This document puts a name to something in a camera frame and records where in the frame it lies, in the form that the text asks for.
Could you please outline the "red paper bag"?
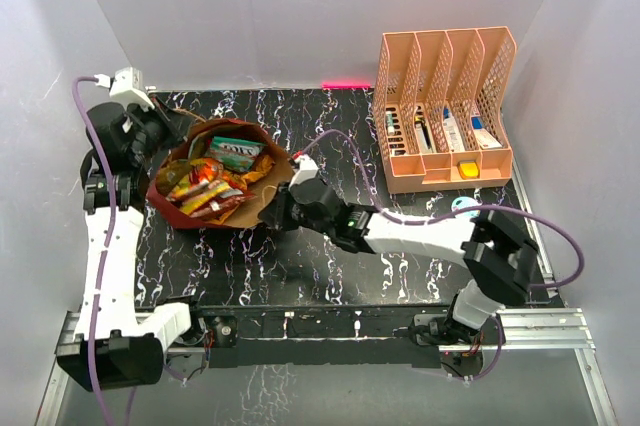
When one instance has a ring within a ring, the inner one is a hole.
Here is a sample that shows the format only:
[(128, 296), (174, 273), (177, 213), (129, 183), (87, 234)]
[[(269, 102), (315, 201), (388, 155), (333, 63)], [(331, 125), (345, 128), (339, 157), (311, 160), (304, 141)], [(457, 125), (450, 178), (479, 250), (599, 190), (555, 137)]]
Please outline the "red paper bag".
[[(246, 173), (226, 169), (206, 156), (214, 136), (265, 145)], [(175, 229), (248, 229), (274, 197), (276, 187), (294, 175), (290, 155), (258, 124), (217, 118), (192, 126), (151, 180), (146, 199)]]

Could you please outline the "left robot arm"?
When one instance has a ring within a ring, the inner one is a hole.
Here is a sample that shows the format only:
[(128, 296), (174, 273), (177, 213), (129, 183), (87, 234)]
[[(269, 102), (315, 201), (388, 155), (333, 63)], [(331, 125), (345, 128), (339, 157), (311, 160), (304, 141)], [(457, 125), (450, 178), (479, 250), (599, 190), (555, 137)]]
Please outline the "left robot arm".
[(187, 297), (170, 298), (145, 318), (135, 306), (137, 246), (149, 188), (147, 168), (160, 150), (180, 145), (188, 121), (162, 104), (106, 102), (87, 112), (91, 148), (80, 167), (88, 233), (79, 318), (56, 347), (57, 364), (87, 391), (159, 381), (170, 346), (200, 342), (203, 316)]

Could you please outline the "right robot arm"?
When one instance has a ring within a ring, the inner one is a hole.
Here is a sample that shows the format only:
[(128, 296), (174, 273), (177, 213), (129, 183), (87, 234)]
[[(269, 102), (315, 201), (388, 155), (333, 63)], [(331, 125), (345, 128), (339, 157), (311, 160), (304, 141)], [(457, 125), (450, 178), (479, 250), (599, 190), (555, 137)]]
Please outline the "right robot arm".
[(300, 227), (328, 237), (349, 253), (408, 253), (464, 266), (471, 279), (447, 313), (416, 320), (409, 334), (428, 345), (471, 344), (485, 322), (504, 306), (529, 297), (538, 245), (503, 211), (481, 206), (474, 218), (454, 211), (444, 219), (392, 216), (374, 206), (347, 203), (320, 179), (280, 184), (259, 213), (269, 228)]

